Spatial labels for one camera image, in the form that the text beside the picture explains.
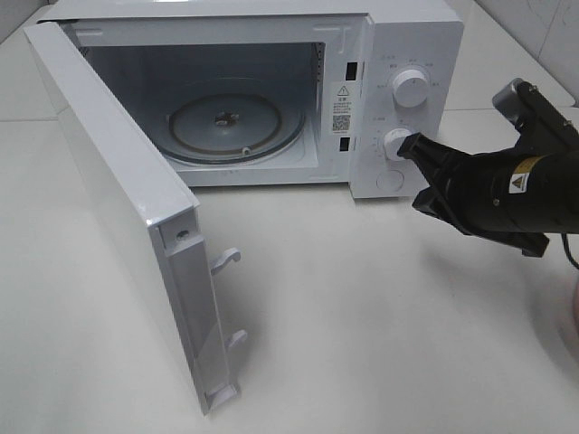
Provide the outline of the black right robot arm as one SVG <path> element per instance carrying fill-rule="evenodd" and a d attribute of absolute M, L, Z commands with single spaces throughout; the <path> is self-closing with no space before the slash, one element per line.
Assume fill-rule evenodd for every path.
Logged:
<path fill-rule="evenodd" d="M 470 155 L 420 133 L 403 141 L 398 156 L 412 161 L 428 184 L 413 208 L 465 235 L 540 258 L 548 234 L 578 232 L 578 132 L 520 78 L 492 103 L 519 134 L 510 148 Z"/>

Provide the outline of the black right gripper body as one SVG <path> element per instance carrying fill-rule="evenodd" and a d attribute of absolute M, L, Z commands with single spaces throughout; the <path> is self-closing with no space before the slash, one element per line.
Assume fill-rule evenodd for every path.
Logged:
<path fill-rule="evenodd" d="M 541 257 L 548 233 L 578 232 L 578 153 L 470 156 L 446 194 L 467 232 Z"/>

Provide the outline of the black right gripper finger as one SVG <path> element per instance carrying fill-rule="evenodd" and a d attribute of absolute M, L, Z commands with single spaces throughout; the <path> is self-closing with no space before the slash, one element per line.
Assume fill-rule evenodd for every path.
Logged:
<path fill-rule="evenodd" d="M 414 133 L 403 140 L 397 155 L 411 160 L 420 170 L 428 185 L 442 190 L 458 167 L 466 161 L 466 154 Z"/>
<path fill-rule="evenodd" d="M 427 216 L 448 223 L 462 234 L 470 235 L 457 211 L 451 207 L 450 201 L 439 194 L 433 187 L 421 190 L 413 200 L 414 210 Z"/>

